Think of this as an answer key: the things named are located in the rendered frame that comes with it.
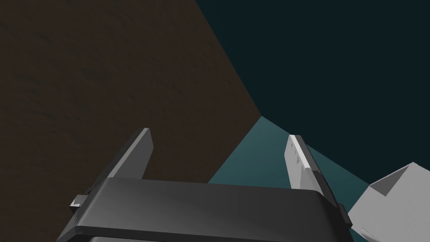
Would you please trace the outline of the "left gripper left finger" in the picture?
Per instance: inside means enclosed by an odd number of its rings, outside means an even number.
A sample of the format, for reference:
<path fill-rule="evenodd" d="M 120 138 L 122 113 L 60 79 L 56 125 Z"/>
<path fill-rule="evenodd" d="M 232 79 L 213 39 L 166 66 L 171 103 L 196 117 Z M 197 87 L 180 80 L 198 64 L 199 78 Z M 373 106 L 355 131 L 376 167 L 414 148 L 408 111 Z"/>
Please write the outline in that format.
<path fill-rule="evenodd" d="M 150 129 L 138 129 L 98 176 L 94 184 L 88 189 L 88 193 L 97 188 L 106 178 L 141 179 L 153 148 Z"/>

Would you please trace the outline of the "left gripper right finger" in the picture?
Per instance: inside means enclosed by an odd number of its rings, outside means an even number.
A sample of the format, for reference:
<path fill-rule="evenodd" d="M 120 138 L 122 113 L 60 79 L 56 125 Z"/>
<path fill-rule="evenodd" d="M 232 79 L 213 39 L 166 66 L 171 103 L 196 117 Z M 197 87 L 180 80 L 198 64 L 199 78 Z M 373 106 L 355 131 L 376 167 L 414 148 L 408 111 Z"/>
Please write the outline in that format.
<path fill-rule="evenodd" d="M 292 189 L 317 191 L 329 203 L 338 204 L 333 191 L 300 135 L 288 136 L 284 159 Z"/>

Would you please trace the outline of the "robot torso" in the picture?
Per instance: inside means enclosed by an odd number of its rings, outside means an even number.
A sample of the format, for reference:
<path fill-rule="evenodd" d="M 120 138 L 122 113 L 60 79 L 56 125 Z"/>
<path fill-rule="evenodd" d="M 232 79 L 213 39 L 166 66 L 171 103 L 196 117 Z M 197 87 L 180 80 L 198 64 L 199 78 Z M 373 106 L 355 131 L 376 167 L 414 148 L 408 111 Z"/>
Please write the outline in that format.
<path fill-rule="evenodd" d="M 410 163 L 377 180 L 348 215 L 368 242 L 430 242 L 430 171 Z"/>

